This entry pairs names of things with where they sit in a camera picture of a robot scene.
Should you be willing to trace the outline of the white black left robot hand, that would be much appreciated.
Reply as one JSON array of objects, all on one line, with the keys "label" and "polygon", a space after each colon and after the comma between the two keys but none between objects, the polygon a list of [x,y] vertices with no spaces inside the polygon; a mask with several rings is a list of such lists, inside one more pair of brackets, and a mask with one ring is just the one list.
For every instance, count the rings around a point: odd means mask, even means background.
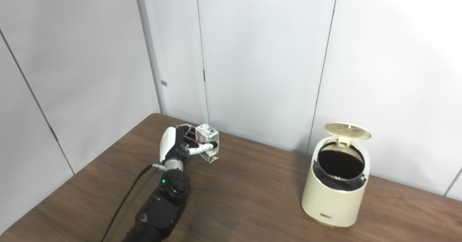
[{"label": "white black left robot hand", "polygon": [[210,139],[200,132],[200,125],[178,125],[168,127],[160,142],[160,163],[164,165],[168,160],[179,159],[184,161],[191,155],[203,154],[207,157],[217,155],[219,140]]}]

